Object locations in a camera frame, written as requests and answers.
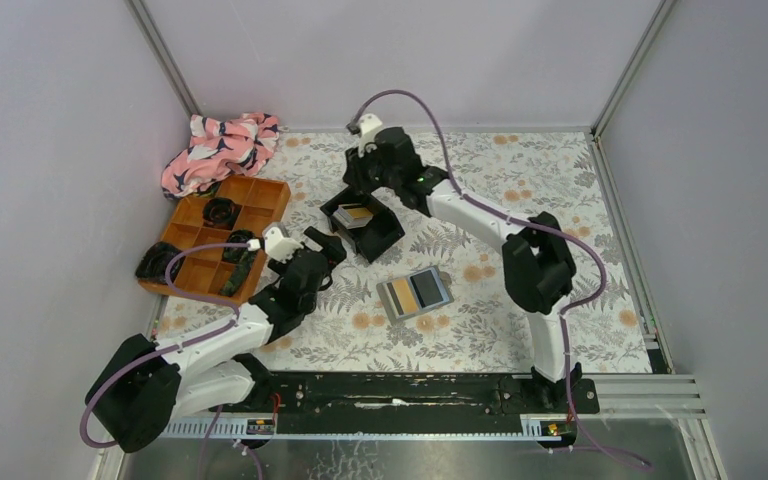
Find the black plastic card tray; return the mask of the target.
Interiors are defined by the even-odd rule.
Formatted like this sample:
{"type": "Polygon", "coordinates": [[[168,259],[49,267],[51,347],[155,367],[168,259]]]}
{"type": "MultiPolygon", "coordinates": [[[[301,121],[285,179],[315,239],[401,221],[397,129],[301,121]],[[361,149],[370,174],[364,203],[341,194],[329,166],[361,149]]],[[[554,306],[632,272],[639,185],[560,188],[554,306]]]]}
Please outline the black plastic card tray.
{"type": "Polygon", "coordinates": [[[332,233],[338,233],[354,253],[373,263],[401,240],[405,231],[395,213],[370,194],[346,187],[323,203],[332,233]]]}

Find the dark grey credit card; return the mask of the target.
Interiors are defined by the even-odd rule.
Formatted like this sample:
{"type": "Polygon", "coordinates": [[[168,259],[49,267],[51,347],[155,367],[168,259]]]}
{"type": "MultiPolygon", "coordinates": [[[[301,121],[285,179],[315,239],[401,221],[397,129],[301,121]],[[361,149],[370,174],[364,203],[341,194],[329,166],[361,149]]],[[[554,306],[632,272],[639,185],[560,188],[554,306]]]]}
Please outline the dark grey credit card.
{"type": "Polygon", "coordinates": [[[438,278],[433,269],[412,275],[410,281],[422,308],[428,308],[444,300],[443,290],[438,284],[438,278]]]}

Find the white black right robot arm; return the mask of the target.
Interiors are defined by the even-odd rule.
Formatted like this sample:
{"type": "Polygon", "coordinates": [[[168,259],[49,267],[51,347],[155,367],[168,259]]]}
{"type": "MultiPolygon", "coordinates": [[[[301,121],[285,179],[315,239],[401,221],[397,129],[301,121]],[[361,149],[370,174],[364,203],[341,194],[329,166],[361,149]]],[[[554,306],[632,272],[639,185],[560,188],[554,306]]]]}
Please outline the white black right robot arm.
{"type": "Polygon", "coordinates": [[[401,127],[354,123],[347,129],[358,138],[345,153],[348,186],[363,194],[387,188],[405,207],[450,223],[501,255],[505,290],[528,317],[535,402],[561,410],[581,374],[569,357],[558,309],[577,267],[556,219],[542,213],[517,224],[500,206],[460,187],[450,171],[424,164],[401,127]]]}

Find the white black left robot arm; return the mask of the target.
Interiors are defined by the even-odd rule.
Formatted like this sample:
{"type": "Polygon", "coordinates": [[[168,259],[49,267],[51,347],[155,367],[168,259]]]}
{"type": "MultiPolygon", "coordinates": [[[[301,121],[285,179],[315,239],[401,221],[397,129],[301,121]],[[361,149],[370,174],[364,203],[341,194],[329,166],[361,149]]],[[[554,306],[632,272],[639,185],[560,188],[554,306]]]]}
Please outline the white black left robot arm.
{"type": "Polygon", "coordinates": [[[143,334],[123,341],[86,394],[82,441],[133,453],[179,417],[224,405],[264,407],[271,387],[239,356],[297,328],[315,311],[318,294],[330,287],[333,270],[347,256],[339,237],[314,227],[304,234],[311,246],[275,222],[259,237],[222,243],[224,249],[265,252],[276,280],[241,305],[232,304],[231,314],[211,325],[159,342],[143,334]]]}

